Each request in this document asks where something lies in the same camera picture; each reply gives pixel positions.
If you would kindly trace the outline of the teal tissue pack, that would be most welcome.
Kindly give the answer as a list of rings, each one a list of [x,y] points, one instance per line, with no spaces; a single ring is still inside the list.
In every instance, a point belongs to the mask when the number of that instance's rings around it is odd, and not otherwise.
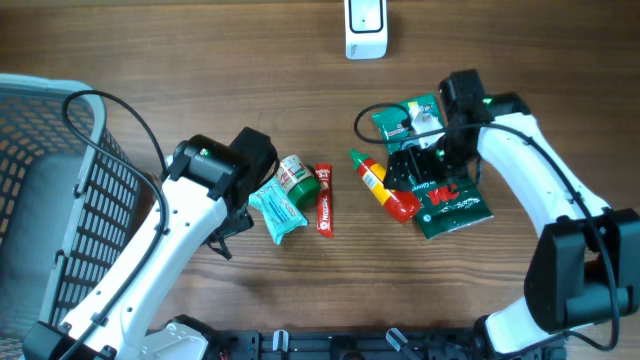
[[[249,205],[261,212],[276,245],[281,244],[286,234],[308,225],[306,217],[287,197],[276,178],[252,193]]]

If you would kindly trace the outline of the green 3M gloves package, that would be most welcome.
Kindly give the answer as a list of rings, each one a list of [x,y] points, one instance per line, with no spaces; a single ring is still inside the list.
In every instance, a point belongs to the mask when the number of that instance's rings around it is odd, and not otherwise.
[[[396,107],[384,108],[371,114],[372,122],[378,128],[381,138],[386,140],[387,152],[418,145],[418,139],[410,128],[409,108],[421,106],[439,118],[444,125],[436,98],[432,94],[410,98]],[[424,183],[413,187],[412,193],[420,200],[422,207],[414,217],[426,238],[468,227],[493,217],[481,193],[470,177],[460,177],[451,183]]]

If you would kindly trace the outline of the red chili sauce bottle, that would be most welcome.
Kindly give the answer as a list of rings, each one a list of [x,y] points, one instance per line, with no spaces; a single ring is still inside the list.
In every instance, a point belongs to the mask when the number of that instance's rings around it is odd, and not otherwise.
[[[420,211],[422,204],[411,192],[390,190],[383,184],[386,169],[370,157],[355,149],[350,150],[354,169],[380,205],[397,222],[406,223]]]

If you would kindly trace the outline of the green lid spice jar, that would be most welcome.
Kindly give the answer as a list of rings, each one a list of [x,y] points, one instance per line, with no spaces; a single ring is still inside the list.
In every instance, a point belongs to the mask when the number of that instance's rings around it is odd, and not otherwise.
[[[314,173],[297,155],[289,155],[280,161],[276,178],[289,200],[298,208],[306,207],[320,190]]]

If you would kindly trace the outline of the red coffee stick sachet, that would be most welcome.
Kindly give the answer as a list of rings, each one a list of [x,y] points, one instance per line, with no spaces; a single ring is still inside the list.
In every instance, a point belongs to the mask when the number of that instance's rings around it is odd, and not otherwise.
[[[318,163],[315,166],[315,175],[320,185],[317,197],[317,230],[321,236],[333,238],[332,166],[327,163]]]

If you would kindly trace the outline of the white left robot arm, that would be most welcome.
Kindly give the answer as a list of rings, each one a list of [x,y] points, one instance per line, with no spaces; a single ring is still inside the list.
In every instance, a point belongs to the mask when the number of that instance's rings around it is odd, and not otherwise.
[[[175,149],[158,202],[97,286],[58,326],[37,322],[26,359],[214,359],[216,332],[181,316],[149,326],[197,249],[248,229],[246,204],[277,161],[269,136],[244,128],[230,145],[203,135]]]

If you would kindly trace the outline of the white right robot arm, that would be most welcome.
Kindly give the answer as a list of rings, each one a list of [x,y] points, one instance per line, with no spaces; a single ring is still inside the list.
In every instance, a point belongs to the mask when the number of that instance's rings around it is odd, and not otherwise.
[[[615,210],[590,191],[542,135],[513,92],[488,94],[475,70],[439,85],[447,123],[433,124],[417,105],[404,105],[413,135],[388,160],[386,187],[407,191],[450,182],[473,160],[489,163],[523,206],[539,238],[524,294],[480,323],[489,356],[520,355],[580,328],[639,310],[639,215]]]

